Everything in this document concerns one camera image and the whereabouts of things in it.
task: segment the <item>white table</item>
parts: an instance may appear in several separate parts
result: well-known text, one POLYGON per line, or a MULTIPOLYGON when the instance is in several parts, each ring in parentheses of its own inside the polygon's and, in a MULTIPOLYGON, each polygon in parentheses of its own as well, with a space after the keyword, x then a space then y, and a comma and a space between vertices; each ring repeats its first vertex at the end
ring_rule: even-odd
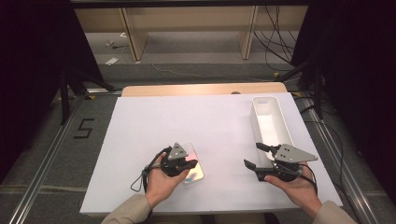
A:
MULTIPOLYGON (((177 186, 155 207, 157 215, 296 208, 283 191, 259 182, 244 165, 244 159, 259 164, 249 118, 255 96, 275 96, 294 145, 318 155, 289 93, 121 97, 80 213, 110 213, 134 194, 130 186, 145 165, 175 142, 193 143, 205 178, 177 186)), ((317 177, 319 198, 342 205, 321 159, 309 165, 317 177)))

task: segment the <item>white box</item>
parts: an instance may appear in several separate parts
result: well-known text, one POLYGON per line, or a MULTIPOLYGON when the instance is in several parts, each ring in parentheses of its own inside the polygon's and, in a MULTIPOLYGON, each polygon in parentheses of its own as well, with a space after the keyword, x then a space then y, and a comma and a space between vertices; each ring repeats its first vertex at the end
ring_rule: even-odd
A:
MULTIPOLYGON (((293 146, 290 133, 278 100, 273 96, 254 97, 250 112, 251 125, 256 143, 267 146, 289 144, 293 146)), ((259 150, 260 166, 272 168, 274 160, 271 152, 259 150)))

